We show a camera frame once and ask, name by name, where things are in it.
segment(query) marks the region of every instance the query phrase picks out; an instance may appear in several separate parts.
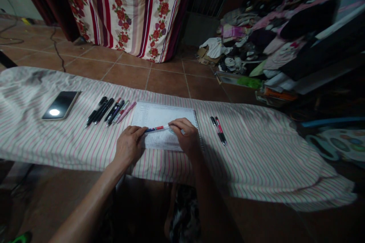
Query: paper page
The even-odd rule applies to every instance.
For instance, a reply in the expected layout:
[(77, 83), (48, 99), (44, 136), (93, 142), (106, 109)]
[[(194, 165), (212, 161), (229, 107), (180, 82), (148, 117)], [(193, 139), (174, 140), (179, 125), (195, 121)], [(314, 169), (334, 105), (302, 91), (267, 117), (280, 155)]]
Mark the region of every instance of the paper page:
[[(132, 124), (153, 128), (167, 125), (177, 118), (187, 118), (198, 127), (192, 108), (167, 106), (162, 104), (137, 102)], [(142, 146), (145, 148), (182, 151), (178, 137), (169, 129), (156, 130), (145, 134)]]

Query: green object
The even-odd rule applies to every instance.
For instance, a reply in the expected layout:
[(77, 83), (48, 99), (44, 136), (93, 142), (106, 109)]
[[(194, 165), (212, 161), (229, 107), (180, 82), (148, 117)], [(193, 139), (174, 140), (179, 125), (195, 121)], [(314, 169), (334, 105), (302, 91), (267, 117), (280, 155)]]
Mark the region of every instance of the green object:
[(266, 64), (266, 61), (263, 61), (262, 63), (260, 63), (257, 67), (254, 68), (254, 70), (251, 71), (251, 73), (249, 74), (249, 77), (255, 77), (255, 76), (259, 76), (263, 74), (263, 67)]
[(25, 232), (21, 236), (17, 237), (13, 241), (9, 241), (9, 243), (29, 243), (32, 240), (32, 233)]
[(262, 86), (262, 81), (255, 78), (243, 76), (237, 80), (237, 83), (250, 88), (259, 89)]

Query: pen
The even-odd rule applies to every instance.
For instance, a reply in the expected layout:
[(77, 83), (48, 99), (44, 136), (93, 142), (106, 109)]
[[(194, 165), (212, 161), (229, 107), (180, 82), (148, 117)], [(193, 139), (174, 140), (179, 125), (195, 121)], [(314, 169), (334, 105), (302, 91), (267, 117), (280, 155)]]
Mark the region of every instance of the pen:
[(225, 146), (225, 143), (224, 143), (224, 140), (223, 140), (222, 134), (219, 132), (219, 129), (218, 129), (218, 126), (217, 126), (216, 120), (215, 120), (213, 117), (210, 117), (210, 119), (211, 119), (211, 120), (212, 120), (212, 122), (213, 122), (213, 126), (214, 126), (214, 128), (216, 129), (216, 131), (217, 131), (217, 134), (218, 134), (219, 139), (221, 140), (222, 144)]
[(135, 105), (137, 104), (137, 102), (134, 102), (134, 103), (132, 103), (131, 104), (131, 106), (130, 107), (128, 107), (128, 109), (126, 110), (126, 111), (124, 111), (124, 113), (121, 115), (121, 117), (119, 118), (119, 120), (117, 121), (117, 123), (120, 123), (122, 120), (123, 120), (123, 118), (128, 114), (128, 112), (133, 108), (133, 107), (135, 107)]
[(114, 113), (109, 117), (108, 121), (107, 121), (107, 125), (105, 128), (108, 128), (111, 123), (113, 122), (113, 120), (115, 119), (115, 117), (118, 115), (119, 110), (123, 107), (124, 105), (124, 100), (118, 105), (117, 109), (114, 111)]
[(158, 126), (158, 127), (148, 128), (145, 131), (145, 133), (156, 131), (156, 130), (161, 130), (161, 129), (166, 129), (166, 128), (169, 128), (169, 127), (170, 127), (169, 125), (162, 125), (162, 126)]
[(107, 103), (108, 103), (108, 100), (105, 100), (103, 102), (103, 104), (100, 106), (100, 108), (97, 110), (97, 112), (95, 112), (95, 114), (94, 114), (94, 116), (92, 118), (92, 121), (91, 121), (92, 123), (97, 121), (97, 119), (98, 119), (101, 111), (104, 109), (104, 107), (106, 106)]
[(118, 114), (118, 116), (116, 116), (115, 117), (115, 119), (113, 120), (113, 125), (114, 124), (116, 124), (117, 123), (117, 121), (119, 120), (119, 118), (122, 116), (122, 114), (124, 113), (124, 110), (125, 110), (125, 108), (127, 107), (127, 105), (128, 105), (128, 103), (129, 103), (129, 101), (127, 100), (126, 102), (125, 102), (125, 104), (123, 105), (123, 107), (121, 108), (121, 112)]
[(227, 140), (225, 139), (221, 124), (220, 124), (217, 116), (216, 116), (216, 121), (217, 121), (217, 124), (218, 124), (219, 131), (222, 134), (223, 141), (224, 141), (225, 145), (227, 145)]
[(92, 111), (91, 115), (87, 118), (85, 129), (86, 129), (86, 128), (88, 128), (88, 126), (92, 123), (92, 120), (94, 119), (94, 116), (95, 116), (95, 115), (96, 115), (96, 113), (100, 110), (100, 108), (102, 107), (103, 103), (104, 103), (105, 101), (107, 101), (107, 100), (108, 100), (108, 99), (107, 99), (107, 97), (105, 97), (105, 96), (101, 99), (101, 101), (100, 101), (100, 102), (99, 102), (99, 104), (98, 104), (98, 108), (97, 108), (97, 109), (95, 109), (94, 111)]
[(115, 103), (114, 107), (109, 111), (109, 113), (106, 115), (105, 119), (104, 119), (104, 122), (106, 122), (110, 115), (112, 115), (114, 113), (114, 111), (117, 109), (118, 107), (118, 104), (119, 104), (119, 101), (121, 100), (121, 98), (119, 97), (119, 99), (117, 100), (117, 102)]
[(109, 107), (111, 107), (111, 105), (113, 104), (113, 102), (114, 102), (114, 99), (113, 98), (111, 98), (107, 102), (107, 104), (104, 106), (104, 108), (101, 110), (100, 114), (98, 115), (97, 119), (95, 120), (95, 124), (98, 124), (102, 120), (103, 116), (108, 111)]

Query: smartphone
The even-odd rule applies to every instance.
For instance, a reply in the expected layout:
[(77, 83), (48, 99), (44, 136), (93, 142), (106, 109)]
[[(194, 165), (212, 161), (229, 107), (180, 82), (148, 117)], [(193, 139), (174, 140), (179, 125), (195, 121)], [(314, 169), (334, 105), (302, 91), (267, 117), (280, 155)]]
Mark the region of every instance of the smartphone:
[(71, 111), (80, 91), (62, 91), (53, 101), (42, 120), (64, 120)]

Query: floral curtain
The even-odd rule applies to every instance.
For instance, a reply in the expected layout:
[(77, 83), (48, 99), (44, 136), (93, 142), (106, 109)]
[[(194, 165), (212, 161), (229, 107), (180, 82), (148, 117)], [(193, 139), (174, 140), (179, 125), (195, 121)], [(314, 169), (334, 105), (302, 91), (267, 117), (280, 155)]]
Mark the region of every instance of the floral curtain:
[(171, 55), (181, 0), (69, 0), (87, 42), (155, 63)]

